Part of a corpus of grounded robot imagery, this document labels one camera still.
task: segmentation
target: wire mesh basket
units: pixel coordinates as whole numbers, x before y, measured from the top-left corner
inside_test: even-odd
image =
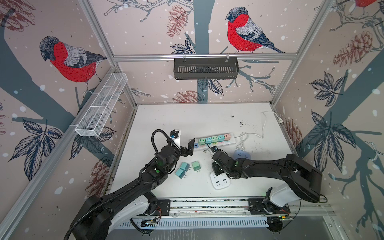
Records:
[[[239,73],[237,58],[175,58],[175,79],[235,79]]]
[[[98,137],[127,83],[125,73],[112,73],[81,119],[75,131],[80,136]]]

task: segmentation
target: white power strip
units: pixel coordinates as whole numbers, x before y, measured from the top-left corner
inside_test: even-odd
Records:
[[[225,135],[225,134],[230,134],[231,138],[227,141],[221,141],[221,142],[214,142],[214,143],[209,143],[209,146],[217,146],[218,148],[223,147],[223,146],[228,146],[228,145],[233,145],[236,144],[236,139],[234,134],[231,133],[223,133],[223,134],[217,134],[217,135],[210,135],[210,136],[205,136],[205,137],[195,137],[195,144],[194,144],[194,151],[197,150],[204,150],[204,149],[209,149],[209,147],[204,144],[204,145],[199,145],[199,139],[201,138],[207,138],[207,137],[212,137],[212,136],[219,136],[219,135]]]
[[[214,172],[211,172],[210,177],[211,177],[212,184],[216,190],[226,188],[231,184],[231,182],[229,181],[229,178],[225,173],[222,173],[216,176]]]

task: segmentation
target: white cable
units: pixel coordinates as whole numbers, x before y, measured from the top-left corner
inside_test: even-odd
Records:
[[[274,113],[276,115],[276,117],[278,118],[278,122],[279,123],[283,123],[283,120],[275,112],[273,112],[273,111],[264,111],[264,112],[262,112],[262,114],[265,116],[265,121],[264,121],[264,125],[263,125],[263,128],[262,128],[262,135],[260,136],[259,134],[256,134],[256,133],[242,132],[240,134],[240,136],[235,137],[235,139],[240,138],[240,143],[238,145],[236,145],[236,149],[237,150],[245,151],[244,142],[248,139],[248,135],[256,135],[256,136],[258,136],[261,139],[264,138],[264,127],[265,127],[266,120],[267,120],[267,117],[266,117],[265,113],[269,113],[269,112]]]

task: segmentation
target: white wire basket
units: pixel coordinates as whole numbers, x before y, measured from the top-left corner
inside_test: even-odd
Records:
[[[110,75],[75,129],[80,136],[100,135],[126,83],[125,73]]]

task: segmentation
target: bird head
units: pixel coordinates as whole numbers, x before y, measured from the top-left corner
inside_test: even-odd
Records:
[[[248,14],[248,10],[245,7],[235,7],[232,8],[229,13],[227,14],[227,17],[225,19],[229,20],[231,23],[233,23],[236,18],[242,14]]]
[[[46,61],[47,59],[51,61],[56,60],[53,48],[59,42],[60,41],[54,36],[47,36],[43,38],[43,40],[40,42],[40,52],[44,61]]]

